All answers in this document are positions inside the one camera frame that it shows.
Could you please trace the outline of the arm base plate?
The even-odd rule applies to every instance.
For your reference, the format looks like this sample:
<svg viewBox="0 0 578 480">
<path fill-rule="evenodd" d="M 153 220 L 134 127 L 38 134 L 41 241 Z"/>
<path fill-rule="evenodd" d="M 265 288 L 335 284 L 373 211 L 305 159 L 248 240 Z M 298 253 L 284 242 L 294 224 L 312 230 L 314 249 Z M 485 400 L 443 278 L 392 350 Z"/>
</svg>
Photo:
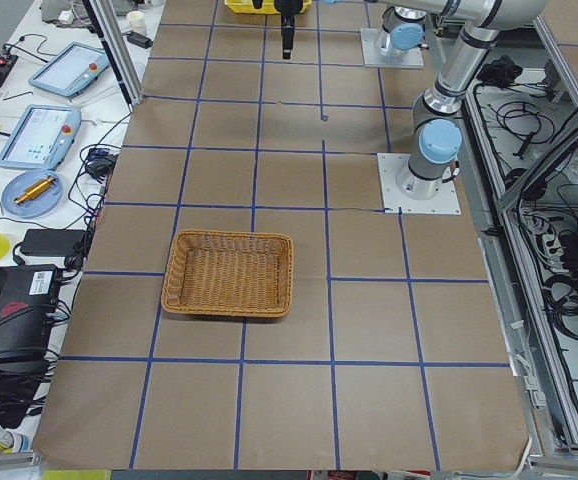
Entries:
<svg viewBox="0 0 578 480">
<path fill-rule="evenodd" d="M 400 25 L 390 33 L 383 29 L 360 30 L 364 65 L 367 67 L 422 69 L 424 61 L 419 44 L 423 29 Z"/>
<path fill-rule="evenodd" d="M 389 214 L 460 215 L 449 167 L 439 179 L 421 180 L 409 169 L 409 154 L 378 153 L 383 211 Z"/>
</svg>

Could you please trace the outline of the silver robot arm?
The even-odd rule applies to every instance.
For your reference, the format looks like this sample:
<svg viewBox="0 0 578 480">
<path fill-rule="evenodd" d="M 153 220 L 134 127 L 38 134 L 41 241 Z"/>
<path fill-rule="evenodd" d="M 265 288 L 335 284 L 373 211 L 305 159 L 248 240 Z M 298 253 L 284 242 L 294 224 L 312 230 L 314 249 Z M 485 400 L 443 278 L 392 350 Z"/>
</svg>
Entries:
<svg viewBox="0 0 578 480">
<path fill-rule="evenodd" d="M 418 47 L 424 38 L 426 13 L 406 7 L 390 6 L 382 15 L 380 49 L 392 56 Z"/>
<path fill-rule="evenodd" d="M 466 89 L 499 34 L 520 28 L 542 12 L 544 1 L 394 1 L 396 7 L 456 17 L 464 21 L 434 85 L 416 100 L 415 147 L 398 171 L 398 189 L 415 200 L 437 194 L 443 174 L 460 151 L 463 137 L 453 121 Z"/>
</svg>

